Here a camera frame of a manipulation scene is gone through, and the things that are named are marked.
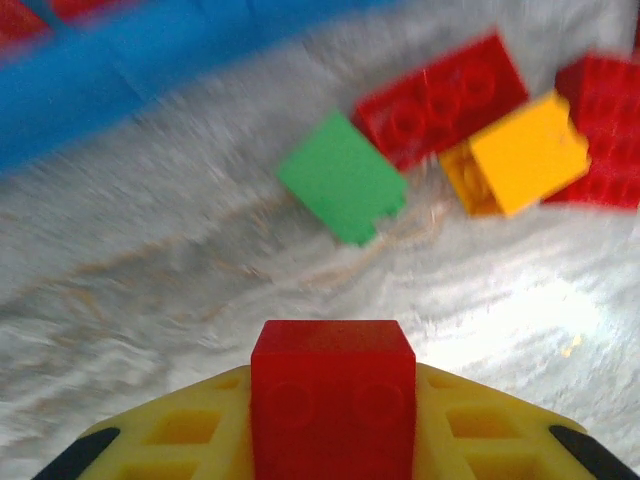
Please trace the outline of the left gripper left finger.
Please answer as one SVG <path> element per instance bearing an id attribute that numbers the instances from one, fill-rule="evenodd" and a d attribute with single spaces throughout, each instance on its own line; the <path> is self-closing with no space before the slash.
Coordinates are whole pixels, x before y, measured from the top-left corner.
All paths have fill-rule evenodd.
<path id="1" fill-rule="evenodd" d="M 251 479 L 250 369 L 235 368 L 101 421 L 37 479 Z"/>

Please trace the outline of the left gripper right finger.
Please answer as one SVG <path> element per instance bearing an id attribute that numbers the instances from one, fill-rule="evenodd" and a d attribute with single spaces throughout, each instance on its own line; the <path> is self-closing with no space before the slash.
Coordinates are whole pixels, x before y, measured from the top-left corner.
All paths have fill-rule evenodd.
<path id="1" fill-rule="evenodd" d="M 416 370 L 417 479 L 635 479 L 577 422 L 463 377 Z"/>

